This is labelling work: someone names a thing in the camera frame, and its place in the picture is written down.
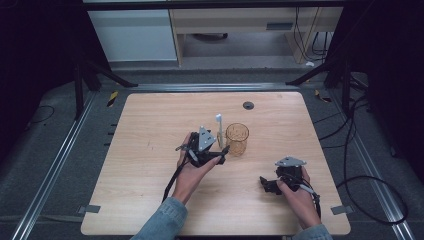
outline denim sleeve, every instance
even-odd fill
[[[131,240],[173,240],[184,226],[187,208],[180,201],[168,197]]]
[[[331,237],[327,228],[322,224],[307,228],[293,237],[293,240],[331,240],[331,239],[333,238]]]

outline small round object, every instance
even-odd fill
[[[243,107],[246,110],[252,110],[255,107],[255,105],[252,102],[244,102]]]

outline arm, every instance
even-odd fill
[[[310,182],[310,177],[304,167],[302,167],[302,175],[307,182]],[[293,239],[332,239],[316,212],[310,193],[302,188],[293,192],[283,181],[277,181],[277,185],[286,197],[291,209],[298,217],[299,224],[303,229]]]
[[[183,144],[187,144],[190,133],[186,136]],[[180,159],[177,165],[183,163],[185,151],[180,151]],[[216,157],[200,168],[191,163],[184,165],[177,177],[177,183],[172,194],[168,197],[150,217],[141,230],[132,238],[139,239],[174,239],[181,231],[187,218],[187,208],[185,204],[190,199],[193,192],[199,186],[200,181],[216,164],[221,157]]]

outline wooden tabletop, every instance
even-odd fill
[[[254,104],[252,110],[243,103]],[[333,178],[305,102],[297,92],[151,93],[128,97],[97,181],[81,231],[86,235],[134,235],[156,211],[181,145],[200,126],[216,135],[231,123],[249,128],[246,152],[227,155],[187,203],[181,235],[292,235],[300,230],[283,196],[265,193],[259,176],[275,180],[274,163],[286,156],[307,161],[311,185],[321,196],[322,221],[331,234],[349,233]],[[218,142],[211,151],[220,151]]]

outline human hand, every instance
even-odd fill
[[[306,169],[302,167],[303,179],[310,183],[310,177]],[[283,192],[290,207],[299,219],[299,224],[303,229],[321,224],[321,219],[315,209],[312,196],[309,192],[299,188],[293,192],[287,184],[281,180],[277,180],[278,188]]]
[[[183,144],[187,144],[190,139],[189,133],[184,139]],[[177,167],[183,164],[185,152],[183,149],[180,150],[180,159],[178,160]],[[177,177],[177,183],[174,189],[172,197],[178,199],[184,205],[190,199],[194,190],[199,186],[200,181],[216,164],[218,164],[221,156],[215,157],[207,162],[205,165],[197,168],[190,162],[183,166],[180,174]]]

